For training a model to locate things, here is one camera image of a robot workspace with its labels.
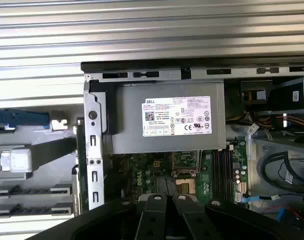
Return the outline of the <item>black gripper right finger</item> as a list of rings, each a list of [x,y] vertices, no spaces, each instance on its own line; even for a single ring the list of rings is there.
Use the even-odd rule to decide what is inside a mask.
[[[196,196],[183,194],[176,180],[166,178],[166,192],[172,197],[189,240],[304,240],[304,230],[286,225],[238,205],[214,199],[201,204]]]

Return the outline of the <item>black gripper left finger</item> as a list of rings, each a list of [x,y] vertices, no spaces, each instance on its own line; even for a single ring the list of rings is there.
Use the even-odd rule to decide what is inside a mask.
[[[163,240],[168,184],[156,179],[156,192],[134,204],[116,199],[31,237],[33,240]]]

